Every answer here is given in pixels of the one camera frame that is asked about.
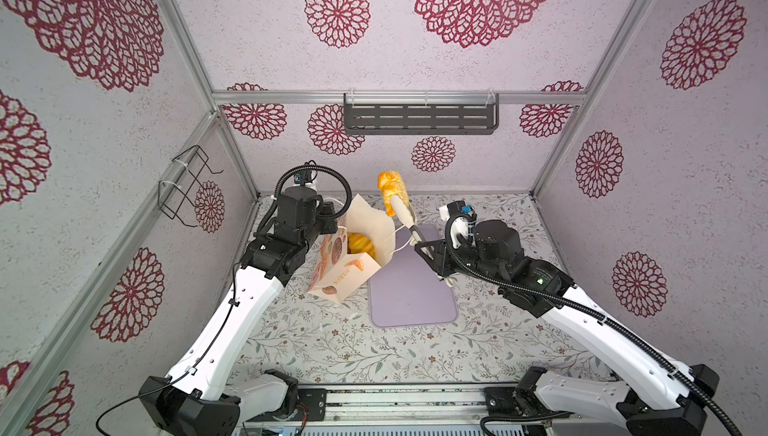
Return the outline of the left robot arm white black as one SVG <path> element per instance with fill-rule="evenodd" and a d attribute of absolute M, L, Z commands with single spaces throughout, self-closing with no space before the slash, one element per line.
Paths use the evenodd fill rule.
<path fill-rule="evenodd" d="M 286 419 L 300 402 L 298 382 L 268 370 L 239 388 L 227 381 L 268 307 L 306 262 L 318 237 L 332 235 L 353 196 L 337 171 L 304 164 L 283 174 L 232 283 L 195 342 L 164 377 L 150 376 L 138 400 L 171 435 L 230 435 L 262 415 Z"/>

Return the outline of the printed paper bag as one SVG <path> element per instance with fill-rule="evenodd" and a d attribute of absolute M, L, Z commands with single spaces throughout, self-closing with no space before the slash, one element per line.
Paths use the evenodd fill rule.
<path fill-rule="evenodd" d="M 396 235 L 395 223 L 386 212 L 355 196 L 337 231 L 322 240 L 308 293 L 343 302 L 392 260 Z"/>

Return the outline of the flaky yellow pastry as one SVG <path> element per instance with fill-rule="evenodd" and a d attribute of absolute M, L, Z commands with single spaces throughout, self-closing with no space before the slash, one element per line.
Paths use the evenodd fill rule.
<path fill-rule="evenodd" d="M 389 217 L 396 216 L 393 201 L 399 200 L 399 205 L 411 211 L 410 201 L 402 176 L 397 171 L 385 171 L 378 176 L 378 189 L 381 192 L 385 211 Z"/>

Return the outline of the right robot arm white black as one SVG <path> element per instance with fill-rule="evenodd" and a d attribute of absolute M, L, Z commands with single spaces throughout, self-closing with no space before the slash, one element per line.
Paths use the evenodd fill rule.
<path fill-rule="evenodd" d="M 479 220 L 462 200 L 439 213 L 440 239 L 428 241 L 416 224 L 407 226 L 416 254 L 439 279 L 452 283 L 464 275 L 496 287 L 504 300 L 567 333 L 617 376 L 600 382 L 533 366 L 483 425 L 579 415 L 632 435 L 700 435 L 709 415 L 730 423 L 714 401 L 719 377 L 711 368 L 674 360 L 616 321 L 557 266 L 527 256 L 506 223 Z"/>

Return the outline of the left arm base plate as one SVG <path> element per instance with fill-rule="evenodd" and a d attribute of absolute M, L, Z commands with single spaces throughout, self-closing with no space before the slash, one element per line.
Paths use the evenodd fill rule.
<path fill-rule="evenodd" d="M 249 423 L 256 422 L 296 422 L 307 419 L 308 423 L 325 420 L 328 391 L 325 388 L 300 388 L 298 402 L 291 413 L 280 414 L 278 411 L 268 412 L 248 419 Z"/>

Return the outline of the small yellow croissant piece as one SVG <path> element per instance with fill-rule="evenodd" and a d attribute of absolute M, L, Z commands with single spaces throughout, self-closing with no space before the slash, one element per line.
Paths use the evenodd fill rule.
<path fill-rule="evenodd" d="M 347 249 L 349 254 L 367 254 L 373 259 L 376 258 L 376 248 L 373 241 L 363 234 L 349 233 Z"/>

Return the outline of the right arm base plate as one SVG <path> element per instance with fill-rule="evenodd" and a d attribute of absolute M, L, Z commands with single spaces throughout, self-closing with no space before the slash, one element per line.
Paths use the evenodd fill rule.
<path fill-rule="evenodd" d="M 544 367 L 532 366 L 514 385 L 485 387 L 483 395 L 488 414 L 532 419 L 550 413 L 535 394 L 539 379 L 546 373 Z"/>

